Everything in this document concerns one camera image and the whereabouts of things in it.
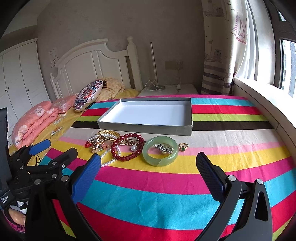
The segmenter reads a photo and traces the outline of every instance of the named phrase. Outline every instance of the curtain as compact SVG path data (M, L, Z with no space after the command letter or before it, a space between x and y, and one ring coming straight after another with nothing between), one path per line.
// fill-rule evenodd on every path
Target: curtain
M234 77L254 79L255 27L247 0L202 0L205 65L202 94L232 94Z

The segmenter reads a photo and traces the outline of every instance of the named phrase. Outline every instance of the gold bangle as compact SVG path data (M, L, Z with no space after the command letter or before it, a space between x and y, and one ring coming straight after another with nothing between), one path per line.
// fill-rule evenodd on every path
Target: gold bangle
M117 138L120 137L120 134L116 131L109 131L109 130L103 130L99 131L98 133L103 139L109 140L109 141L114 141Z
M189 145L186 144L186 143L180 143L179 144L180 151L186 151L186 149L187 149L188 146Z

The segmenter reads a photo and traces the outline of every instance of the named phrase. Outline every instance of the gray box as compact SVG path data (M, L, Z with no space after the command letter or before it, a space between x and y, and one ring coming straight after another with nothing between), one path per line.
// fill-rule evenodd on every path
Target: gray box
M97 122L99 128L105 130L191 136L191 99L122 99L109 108Z

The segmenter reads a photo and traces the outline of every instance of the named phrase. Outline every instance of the jade bangle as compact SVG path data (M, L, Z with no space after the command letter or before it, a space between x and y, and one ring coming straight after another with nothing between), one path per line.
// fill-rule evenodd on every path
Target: jade bangle
M153 158L153 157L149 156L148 155L149 148L156 145L156 144L159 144L159 143L170 145L172 148L174 148L173 153L165 158L162 158L162 159ZM147 141L145 143L143 150L142 150L143 157L144 157L145 161L155 167L164 167L166 165L171 164L177 158L178 152L179 152L179 150L178 150L178 145L177 145L176 141L174 139L172 139L170 137L166 137L166 136L158 136L158 137L154 137L154 138L150 139L149 141Z

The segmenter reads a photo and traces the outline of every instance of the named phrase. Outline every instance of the striped blanket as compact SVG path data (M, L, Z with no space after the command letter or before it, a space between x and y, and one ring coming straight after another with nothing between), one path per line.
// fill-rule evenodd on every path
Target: striped blanket
M296 168L276 131L242 97L181 97L192 98L193 132L190 137L170 137L177 143L188 143L189 148L165 167L150 166L138 156L101 168L78 204L85 218L104 241L194 240L219 206L195 165L197 153L203 151L227 175L247 182L256 178L264 181L272 211L273 238L278 237L296 211ZM77 166L85 164L92 154L84 144L98 132L97 119L115 103L93 104L52 144L42 164L71 147L78 150L78 158L64 174L71 175ZM145 140L157 136L141 135ZM123 155L131 153L125 146L121 151ZM160 157L156 150L150 155ZM102 162L108 158L111 156L106 155ZM231 233L242 204L240 200L223 235ZM57 202L55 205L65 230L73 235L60 206Z

